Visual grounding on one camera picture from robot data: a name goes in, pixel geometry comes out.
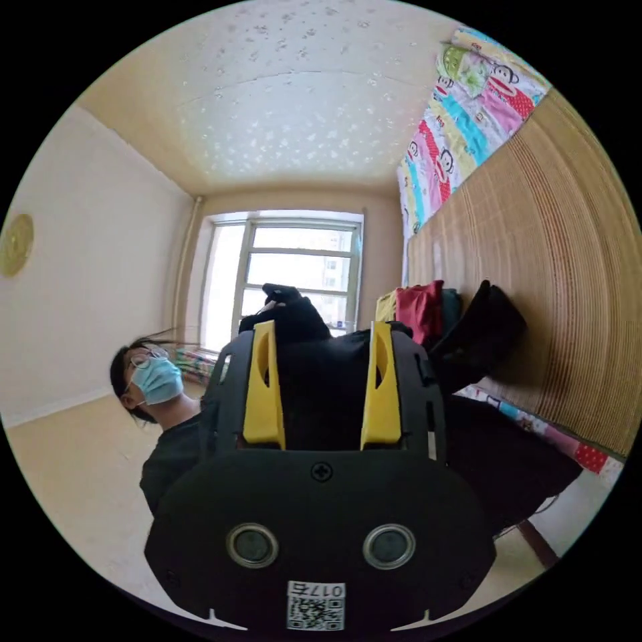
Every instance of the window frame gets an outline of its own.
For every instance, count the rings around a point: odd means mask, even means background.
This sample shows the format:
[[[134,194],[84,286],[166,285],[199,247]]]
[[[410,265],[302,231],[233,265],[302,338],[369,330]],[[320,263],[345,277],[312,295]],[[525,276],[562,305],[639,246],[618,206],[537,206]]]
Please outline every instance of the window frame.
[[[358,323],[358,301],[360,294],[360,280],[362,269],[362,234],[363,224],[352,218],[354,215],[348,214],[349,220],[340,220],[335,218],[324,218],[323,212],[319,216],[287,216],[287,217],[262,217],[262,212],[248,212],[243,215],[225,215],[220,220],[217,217],[211,218],[212,230],[210,234],[210,245],[208,249],[207,261],[205,264],[205,275],[203,278],[203,291],[201,296],[201,310],[199,314],[199,345],[200,350],[207,354],[218,355],[218,352],[209,350],[205,347],[205,327],[207,323],[207,309],[209,300],[209,291],[211,283],[211,264],[215,250],[213,248],[216,230],[219,227],[244,225],[243,240],[241,242],[241,253],[239,256],[239,265],[236,275],[234,289],[234,303],[232,308],[232,321],[230,328],[230,337],[234,339],[238,335],[239,324],[242,319],[241,309],[243,306],[243,293],[245,290],[261,290],[263,284],[250,283],[247,280],[249,273],[249,261],[252,254],[297,254],[309,256],[330,256],[336,258],[350,259],[350,270],[348,272],[348,289],[347,290],[323,290],[298,288],[302,295],[318,294],[325,296],[344,296],[346,298],[346,318],[344,327],[338,328],[328,325],[331,330],[344,330],[345,333],[354,332]],[[254,239],[257,229],[266,227],[281,228],[301,228],[301,229],[329,229],[333,231],[349,231],[352,233],[350,239],[350,251],[333,251],[333,250],[313,250],[299,249],[291,247],[254,247]]]

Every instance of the gold round plate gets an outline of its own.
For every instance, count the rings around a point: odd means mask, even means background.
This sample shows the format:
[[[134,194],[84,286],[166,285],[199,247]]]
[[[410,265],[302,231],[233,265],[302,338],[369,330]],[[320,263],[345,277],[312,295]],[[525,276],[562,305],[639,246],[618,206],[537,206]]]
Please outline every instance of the gold round plate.
[[[3,231],[0,239],[0,272],[15,276],[29,259],[33,246],[33,219],[19,214]]]

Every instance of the yellow bracket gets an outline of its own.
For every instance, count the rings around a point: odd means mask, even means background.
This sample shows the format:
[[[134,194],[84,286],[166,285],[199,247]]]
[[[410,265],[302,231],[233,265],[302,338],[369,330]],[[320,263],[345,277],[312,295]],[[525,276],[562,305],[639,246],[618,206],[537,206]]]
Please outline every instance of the yellow bracket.
[[[268,371],[270,382],[266,384],[265,374]],[[254,326],[243,438],[248,443],[277,443],[281,450],[286,448],[274,321]]]
[[[377,371],[381,376],[379,386]],[[370,362],[361,428],[361,449],[363,450],[366,444],[395,444],[400,439],[401,418],[393,335],[389,324],[374,322],[370,330]]]

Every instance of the bamboo mat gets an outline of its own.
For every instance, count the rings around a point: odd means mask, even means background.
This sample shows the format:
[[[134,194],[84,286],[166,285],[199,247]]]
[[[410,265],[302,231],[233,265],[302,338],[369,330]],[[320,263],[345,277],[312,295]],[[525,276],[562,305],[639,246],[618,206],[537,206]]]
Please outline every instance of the bamboo mat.
[[[410,285],[444,279],[466,305],[486,278],[529,332],[481,387],[626,456],[642,419],[642,236],[555,90],[409,243]]]

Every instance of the yellow cloth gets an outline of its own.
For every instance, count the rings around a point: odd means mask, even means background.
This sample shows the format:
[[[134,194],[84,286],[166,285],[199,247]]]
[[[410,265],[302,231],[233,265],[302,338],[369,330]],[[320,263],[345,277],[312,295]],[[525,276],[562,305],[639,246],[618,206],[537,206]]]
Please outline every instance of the yellow cloth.
[[[390,292],[385,296],[380,296],[377,299],[377,310],[374,313],[376,321],[394,321],[395,312],[397,311],[397,296],[396,293]]]

